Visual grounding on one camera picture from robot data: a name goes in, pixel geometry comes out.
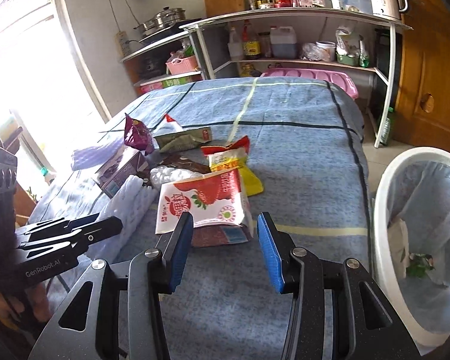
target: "shelf leg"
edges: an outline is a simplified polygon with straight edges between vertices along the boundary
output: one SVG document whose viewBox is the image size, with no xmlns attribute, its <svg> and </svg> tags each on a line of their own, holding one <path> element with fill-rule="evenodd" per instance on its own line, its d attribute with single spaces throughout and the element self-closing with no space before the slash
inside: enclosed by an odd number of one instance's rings
<svg viewBox="0 0 450 360">
<path fill-rule="evenodd" d="M 392 99 L 392 88 L 394 85 L 395 75 L 395 57 L 396 57 L 396 28 L 394 24 L 390 25 L 390 65 L 388 69 L 388 84 L 387 92 L 385 93 L 385 104 L 383 105 L 382 118 L 380 119 L 380 125 L 377 131 L 377 137 L 375 138 L 375 144 L 373 145 L 378 149 L 380 145 L 380 137 L 385 130 L 385 120 L 387 119 L 388 107 L 390 107 L 390 100 Z"/>
<path fill-rule="evenodd" d="M 198 42 L 200 43 L 200 48 L 203 52 L 203 58 L 205 59 L 205 65 L 207 66 L 208 76 L 210 77 L 210 80 L 215 79 L 215 72 L 214 68 L 212 66 L 212 61 L 210 61 L 210 55 L 208 54 L 207 44 L 205 42 L 205 38 L 203 37 L 203 30 L 198 27 L 197 28 L 197 37 Z"/>
</svg>

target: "electrical outlet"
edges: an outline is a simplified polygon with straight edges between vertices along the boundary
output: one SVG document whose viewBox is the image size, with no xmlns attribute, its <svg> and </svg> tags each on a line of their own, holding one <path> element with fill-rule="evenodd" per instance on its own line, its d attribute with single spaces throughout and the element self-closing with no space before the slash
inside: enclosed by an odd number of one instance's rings
<svg viewBox="0 0 450 360">
<path fill-rule="evenodd" d="M 128 35 L 125 31 L 118 32 L 115 35 L 115 40 L 121 57 L 128 56 L 132 53 L 130 44 L 128 43 Z"/>
</svg>

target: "white wall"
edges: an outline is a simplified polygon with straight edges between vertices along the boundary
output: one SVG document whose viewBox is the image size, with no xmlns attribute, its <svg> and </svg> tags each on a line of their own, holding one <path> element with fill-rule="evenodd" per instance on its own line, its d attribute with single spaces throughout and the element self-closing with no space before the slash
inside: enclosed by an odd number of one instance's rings
<svg viewBox="0 0 450 360">
<path fill-rule="evenodd" d="M 163 7 L 182 7 L 188 19 L 205 17 L 203 0 L 128 0 L 140 22 L 152 17 Z M 108 0 L 65 0 L 71 25 L 83 59 L 89 68 L 105 104 L 115 115 L 136 98 L 125 68 L 119 62 L 115 43 L 118 32 Z M 124 0 L 112 0 L 122 31 L 130 39 L 139 39 L 133 19 Z"/>
</svg>

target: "bolt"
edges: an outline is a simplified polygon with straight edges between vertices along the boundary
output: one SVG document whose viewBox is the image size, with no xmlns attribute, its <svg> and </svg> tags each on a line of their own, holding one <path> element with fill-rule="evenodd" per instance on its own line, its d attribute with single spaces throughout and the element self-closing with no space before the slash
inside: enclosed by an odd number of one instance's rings
<svg viewBox="0 0 450 360">
<path fill-rule="evenodd" d="M 102 259 L 96 259 L 92 264 L 91 267 L 93 269 L 102 269 L 105 266 L 105 261 Z"/>
<path fill-rule="evenodd" d="M 149 259 L 157 257 L 159 253 L 160 253 L 159 250 L 155 249 L 154 247 L 145 250 L 145 256 L 148 257 Z"/>
<path fill-rule="evenodd" d="M 357 269 L 360 266 L 360 263 L 356 259 L 348 259 L 346 264 L 352 269 Z"/>
<path fill-rule="evenodd" d="M 304 247 L 294 247 L 292 253 L 297 257 L 305 257 L 307 255 L 307 250 Z"/>
</svg>

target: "tile floor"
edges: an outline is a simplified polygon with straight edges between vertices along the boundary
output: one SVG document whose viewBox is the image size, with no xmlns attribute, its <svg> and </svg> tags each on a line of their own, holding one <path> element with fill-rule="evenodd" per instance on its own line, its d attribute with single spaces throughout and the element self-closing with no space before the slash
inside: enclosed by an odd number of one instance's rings
<svg viewBox="0 0 450 360">
<path fill-rule="evenodd" d="M 380 178 L 382 177 L 387 165 L 399 154 L 405 150 L 413 148 L 392 140 L 387 147 L 381 146 L 379 149 L 373 147 L 375 134 L 368 115 L 363 115 L 365 120 L 365 138 L 363 139 L 363 151 L 368 161 L 368 186 L 373 194 L 377 191 Z"/>
</svg>

